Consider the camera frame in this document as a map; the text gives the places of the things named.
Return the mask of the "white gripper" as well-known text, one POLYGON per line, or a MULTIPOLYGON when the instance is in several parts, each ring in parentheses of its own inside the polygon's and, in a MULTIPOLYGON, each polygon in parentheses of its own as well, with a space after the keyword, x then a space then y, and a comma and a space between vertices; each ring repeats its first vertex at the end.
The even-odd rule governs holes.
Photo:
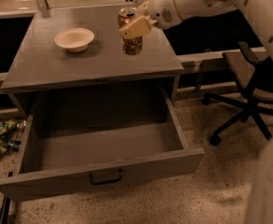
POLYGON ((146 1, 137 9, 141 15, 118 30, 124 39, 148 35, 155 25, 162 30, 167 30, 183 21, 174 0, 150 0, 150 3, 146 1))

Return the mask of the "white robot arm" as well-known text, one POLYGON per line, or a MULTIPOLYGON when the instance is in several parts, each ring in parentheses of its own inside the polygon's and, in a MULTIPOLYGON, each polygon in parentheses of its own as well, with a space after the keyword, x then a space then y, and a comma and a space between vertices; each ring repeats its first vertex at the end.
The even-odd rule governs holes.
MULTIPOLYGON (((119 33, 126 39, 147 35, 155 26, 171 28, 195 16, 222 14, 229 6, 245 17, 273 62, 273 0, 150 0, 119 33)), ((273 137, 257 164, 245 224, 273 224, 273 137)))

